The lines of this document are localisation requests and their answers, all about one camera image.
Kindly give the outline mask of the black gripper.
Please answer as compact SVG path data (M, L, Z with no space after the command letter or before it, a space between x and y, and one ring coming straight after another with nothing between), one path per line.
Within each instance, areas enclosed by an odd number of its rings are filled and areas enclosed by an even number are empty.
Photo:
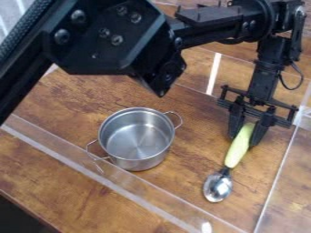
M259 120L251 133L249 145L257 146L269 127L289 128L299 110L297 106L287 105L275 99L268 101L251 96L245 91L221 86L217 105L228 110L228 136L236 137L243 127L244 118L255 117Z

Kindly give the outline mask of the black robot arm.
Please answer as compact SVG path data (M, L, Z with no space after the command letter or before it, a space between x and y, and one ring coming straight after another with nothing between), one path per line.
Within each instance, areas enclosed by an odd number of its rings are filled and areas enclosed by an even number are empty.
M0 125L50 66L72 75L129 76L163 96L185 69L184 49L247 42L257 46L249 87L217 103L229 111L231 137L244 118L256 118L257 145L269 127L292 124L292 116L276 114L273 94L300 57L304 19L304 0L229 0L173 15L151 0L33 0L0 44Z

